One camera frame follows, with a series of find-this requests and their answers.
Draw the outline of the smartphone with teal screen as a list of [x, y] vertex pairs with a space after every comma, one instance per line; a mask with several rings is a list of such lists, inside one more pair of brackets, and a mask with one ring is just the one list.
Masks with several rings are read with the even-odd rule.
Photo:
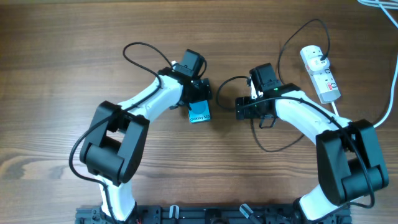
[[192, 124], [211, 120], [211, 113], [207, 100], [190, 103], [189, 106], [188, 117]]

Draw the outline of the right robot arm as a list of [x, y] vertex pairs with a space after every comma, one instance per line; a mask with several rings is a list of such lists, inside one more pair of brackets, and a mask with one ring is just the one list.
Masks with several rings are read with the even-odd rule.
[[293, 203], [291, 223], [317, 223], [351, 206], [373, 208], [389, 177], [376, 130], [313, 102], [293, 83], [281, 84], [272, 65], [250, 70], [251, 96], [237, 98], [237, 119], [281, 119], [316, 146], [318, 185]]

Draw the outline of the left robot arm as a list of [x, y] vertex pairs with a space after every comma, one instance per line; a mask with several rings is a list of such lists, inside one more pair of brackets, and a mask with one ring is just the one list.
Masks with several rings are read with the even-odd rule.
[[156, 72], [155, 80], [135, 97], [97, 107], [89, 129], [75, 144], [103, 199], [92, 209], [90, 222], [139, 222], [131, 179], [141, 163], [149, 125], [167, 109], [208, 106], [212, 92], [202, 77], [206, 66], [202, 55], [188, 49], [180, 62]]

